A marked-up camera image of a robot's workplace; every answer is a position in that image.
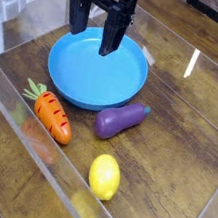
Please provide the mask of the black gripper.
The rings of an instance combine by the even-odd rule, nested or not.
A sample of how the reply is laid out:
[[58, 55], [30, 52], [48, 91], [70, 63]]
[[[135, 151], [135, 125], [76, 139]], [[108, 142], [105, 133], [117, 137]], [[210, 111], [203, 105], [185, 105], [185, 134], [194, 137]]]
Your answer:
[[70, 0], [69, 25], [73, 35], [87, 29], [91, 5], [107, 14], [99, 54], [107, 56], [119, 48], [126, 29], [133, 21], [138, 0]]

